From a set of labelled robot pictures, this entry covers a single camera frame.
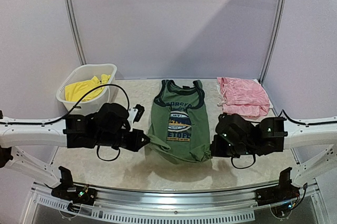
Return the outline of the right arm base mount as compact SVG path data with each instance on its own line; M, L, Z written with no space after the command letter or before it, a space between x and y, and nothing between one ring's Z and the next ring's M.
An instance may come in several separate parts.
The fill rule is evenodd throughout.
M301 188L292 185L291 171L291 167L281 171L277 185L254 191L257 205L270 205L272 215L279 219L287 218L306 196L308 184L303 185L303 194L301 195Z

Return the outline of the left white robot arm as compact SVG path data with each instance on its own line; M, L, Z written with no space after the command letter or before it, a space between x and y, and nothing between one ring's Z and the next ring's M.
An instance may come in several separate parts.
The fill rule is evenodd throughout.
M58 192L67 200L78 196L71 172L55 168L23 151L21 146L57 146L66 148L111 147L137 152L150 143L144 131L135 129L144 113L136 105L126 109L117 103L105 103L89 115L66 114L46 121L17 121L1 117L1 167L21 172Z

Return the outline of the green sleeveless shirt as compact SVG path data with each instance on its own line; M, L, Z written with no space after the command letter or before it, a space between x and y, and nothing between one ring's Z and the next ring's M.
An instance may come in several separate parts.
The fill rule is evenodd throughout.
M205 92L200 80L178 86L163 80L151 107L150 150L172 164L203 163L212 158Z

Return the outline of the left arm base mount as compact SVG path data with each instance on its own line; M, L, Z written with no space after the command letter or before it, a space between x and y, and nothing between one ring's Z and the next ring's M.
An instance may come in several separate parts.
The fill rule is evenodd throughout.
M59 166L61 173L60 184L52 189L51 195L55 198L67 200L67 211L79 213L81 206L93 206L97 196L97 190L89 185L76 186L73 183L71 171Z

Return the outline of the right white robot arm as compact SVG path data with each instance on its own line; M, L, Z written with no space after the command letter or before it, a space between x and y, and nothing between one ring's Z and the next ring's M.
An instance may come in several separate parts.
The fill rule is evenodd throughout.
M256 123L233 114L219 115L218 120L210 145L213 157L256 157L303 146L326 146L315 157L286 170L285 180L272 190L272 196L277 201L283 201L292 193L292 185L302 187L310 180L336 168L335 117L294 120L283 114L264 118Z

